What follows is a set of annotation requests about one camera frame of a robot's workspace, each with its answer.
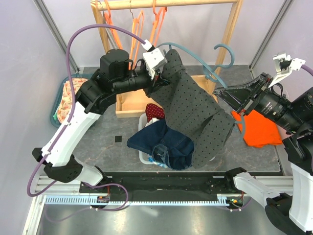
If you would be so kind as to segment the orange hanger of white skirt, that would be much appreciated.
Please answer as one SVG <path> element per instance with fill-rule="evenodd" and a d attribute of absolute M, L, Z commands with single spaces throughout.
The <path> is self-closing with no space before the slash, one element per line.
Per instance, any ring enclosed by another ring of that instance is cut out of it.
<path fill-rule="evenodd" d="M 111 10 L 110 10 L 109 3 L 108 3 L 107 0 L 104 0 L 104 2 L 105 2 L 105 6 L 106 6 L 106 8 L 107 8 L 107 11 L 103 13 L 105 22 L 106 22 L 106 24 L 113 26 L 113 21 L 112 21 L 112 18 L 111 18 Z M 117 31 L 116 31 L 115 29 L 113 29 L 113 28 L 111 28 L 110 31 L 111 31 L 111 33 L 112 33 L 112 36 L 113 36 L 115 45 L 116 45 L 119 49 L 122 49 L 123 46 L 122 46 L 122 43 L 121 43 L 121 41 L 120 41 L 120 38 L 119 38 L 119 36 L 118 36 Z"/>

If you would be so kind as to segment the blue floral skirt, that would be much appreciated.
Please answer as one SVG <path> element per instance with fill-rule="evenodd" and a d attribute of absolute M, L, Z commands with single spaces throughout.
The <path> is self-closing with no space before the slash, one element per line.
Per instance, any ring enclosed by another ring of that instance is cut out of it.
<path fill-rule="evenodd" d="M 151 156 L 148 157 L 148 161 L 162 168 L 168 168 L 166 164 L 155 161 Z"/>

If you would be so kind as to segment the orange hanger of denim skirt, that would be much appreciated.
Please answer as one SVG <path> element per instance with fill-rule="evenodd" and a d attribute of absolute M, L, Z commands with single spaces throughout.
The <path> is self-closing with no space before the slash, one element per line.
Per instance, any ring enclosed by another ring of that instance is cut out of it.
<path fill-rule="evenodd" d="M 152 23 L 152 30 L 149 41 L 153 46 L 156 46 L 164 22 L 165 14 L 167 13 L 167 7 L 161 7 L 158 11 L 156 11 L 156 0 L 153 0 L 152 9 L 155 20 Z"/>

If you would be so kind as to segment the red polka dot skirt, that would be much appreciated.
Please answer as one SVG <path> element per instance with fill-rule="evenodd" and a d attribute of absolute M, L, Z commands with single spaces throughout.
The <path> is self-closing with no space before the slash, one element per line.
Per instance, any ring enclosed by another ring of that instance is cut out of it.
<path fill-rule="evenodd" d="M 157 119 L 165 119 L 165 112 L 164 110 L 153 103 L 148 103 L 145 108 L 145 114 L 147 117 L 147 121 L 151 121 L 153 118 Z"/>

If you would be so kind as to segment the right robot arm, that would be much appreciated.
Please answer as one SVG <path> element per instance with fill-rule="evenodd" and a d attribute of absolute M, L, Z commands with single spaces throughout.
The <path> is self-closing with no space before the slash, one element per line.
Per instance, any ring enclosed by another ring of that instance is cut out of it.
<path fill-rule="evenodd" d="M 240 115 L 255 110 L 283 128 L 289 137 L 282 143 L 291 164 L 292 195 L 270 189 L 241 167 L 226 172 L 228 192 L 241 190 L 258 202 L 270 222 L 287 235 L 313 233 L 313 90 L 289 101 L 270 86 L 272 77 L 262 73 L 254 80 L 213 93 Z"/>

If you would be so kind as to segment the dark denim skirt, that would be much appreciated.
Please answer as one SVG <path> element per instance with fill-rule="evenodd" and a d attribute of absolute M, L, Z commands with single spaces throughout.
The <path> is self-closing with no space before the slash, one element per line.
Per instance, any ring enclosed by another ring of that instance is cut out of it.
<path fill-rule="evenodd" d="M 192 166 L 193 141 L 184 134 L 169 128 L 161 119 L 134 134 L 127 146 L 149 154 L 155 161 L 173 170 Z"/>

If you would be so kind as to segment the dark grey dotted garment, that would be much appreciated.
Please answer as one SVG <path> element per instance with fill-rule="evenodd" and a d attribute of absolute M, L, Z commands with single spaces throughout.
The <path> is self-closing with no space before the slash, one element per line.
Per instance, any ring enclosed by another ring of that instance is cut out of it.
<path fill-rule="evenodd" d="M 221 153 L 235 120 L 186 72 L 175 49 L 165 58 L 162 77 L 170 83 L 152 92 L 150 98 L 163 108 L 166 124 L 193 141 L 192 166 L 201 168 Z"/>

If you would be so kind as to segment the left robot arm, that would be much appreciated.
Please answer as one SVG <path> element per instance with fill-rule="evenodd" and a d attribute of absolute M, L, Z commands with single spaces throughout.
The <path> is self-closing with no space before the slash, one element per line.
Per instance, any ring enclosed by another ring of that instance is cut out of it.
<path fill-rule="evenodd" d="M 100 58 L 100 68 L 75 95 L 75 109 L 68 115 L 70 120 L 61 124 L 46 146 L 32 151 L 50 179 L 62 183 L 78 180 L 96 192 L 106 190 L 108 184 L 103 172 L 78 160 L 73 151 L 86 131 L 116 103 L 118 94 L 144 90 L 150 95 L 159 86 L 169 84 L 161 77 L 160 67 L 167 61 L 158 48 L 143 53 L 140 61 L 139 69 L 133 70 L 133 60 L 122 49 L 111 49 Z"/>

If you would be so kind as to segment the orange hanger of floral skirt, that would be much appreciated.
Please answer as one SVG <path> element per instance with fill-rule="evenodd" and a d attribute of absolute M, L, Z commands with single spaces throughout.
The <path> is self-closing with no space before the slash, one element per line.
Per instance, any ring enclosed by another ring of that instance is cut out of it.
<path fill-rule="evenodd" d="M 133 19 L 132 34 L 140 38 L 142 35 L 143 24 L 144 24 L 144 12 L 143 10 L 140 10 L 138 17 Z M 134 62 L 136 62 L 137 59 L 139 46 L 140 42 L 137 39 L 132 38 L 130 59 L 133 60 Z"/>

